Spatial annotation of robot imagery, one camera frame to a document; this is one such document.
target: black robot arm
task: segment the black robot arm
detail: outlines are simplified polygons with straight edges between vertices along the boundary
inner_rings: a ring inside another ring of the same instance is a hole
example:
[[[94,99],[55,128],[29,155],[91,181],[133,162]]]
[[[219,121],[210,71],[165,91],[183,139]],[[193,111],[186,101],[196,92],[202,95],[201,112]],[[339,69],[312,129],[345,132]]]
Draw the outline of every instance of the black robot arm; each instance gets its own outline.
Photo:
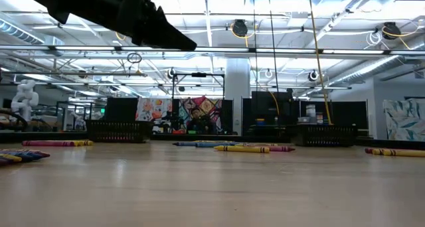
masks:
[[[35,0],[62,24],[70,13],[132,38],[136,45],[194,50],[197,44],[168,23],[150,0]]]

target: column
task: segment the column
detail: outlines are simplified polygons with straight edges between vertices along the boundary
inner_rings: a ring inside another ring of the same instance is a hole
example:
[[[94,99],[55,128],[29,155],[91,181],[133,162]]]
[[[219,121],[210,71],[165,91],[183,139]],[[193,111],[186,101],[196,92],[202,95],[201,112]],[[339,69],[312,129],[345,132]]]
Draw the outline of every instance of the column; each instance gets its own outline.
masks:
[[[233,100],[233,131],[242,135],[242,98],[249,98],[250,64],[247,58],[226,60],[225,92],[226,100]]]

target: wooden floor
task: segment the wooden floor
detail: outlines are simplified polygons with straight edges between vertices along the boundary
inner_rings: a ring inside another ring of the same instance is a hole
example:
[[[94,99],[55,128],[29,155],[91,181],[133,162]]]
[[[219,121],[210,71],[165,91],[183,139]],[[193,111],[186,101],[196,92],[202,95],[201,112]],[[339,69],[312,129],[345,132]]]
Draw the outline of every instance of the wooden floor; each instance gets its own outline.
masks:
[[[52,157],[0,168],[1,227],[425,223],[425,158],[362,148],[225,153],[159,141],[41,149]]]

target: black basket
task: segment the black basket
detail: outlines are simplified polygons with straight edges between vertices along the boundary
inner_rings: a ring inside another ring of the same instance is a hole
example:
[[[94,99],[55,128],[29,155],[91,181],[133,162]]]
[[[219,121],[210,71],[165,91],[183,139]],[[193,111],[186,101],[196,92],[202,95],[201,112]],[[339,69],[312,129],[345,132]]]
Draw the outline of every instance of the black basket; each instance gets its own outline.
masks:
[[[306,147],[350,147],[357,136],[355,126],[294,125],[288,128],[293,134],[291,142]]]
[[[86,120],[86,125],[92,141],[144,143],[151,137],[153,122]]]

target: person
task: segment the person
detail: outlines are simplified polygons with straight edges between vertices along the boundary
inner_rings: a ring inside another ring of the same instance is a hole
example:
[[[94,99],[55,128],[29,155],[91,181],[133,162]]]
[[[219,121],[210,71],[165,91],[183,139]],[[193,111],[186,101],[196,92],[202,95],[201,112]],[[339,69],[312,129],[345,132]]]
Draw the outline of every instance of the person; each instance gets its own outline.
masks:
[[[209,115],[205,115],[199,108],[191,110],[192,120],[187,125],[188,131],[197,131],[198,133],[212,134],[213,123]]]

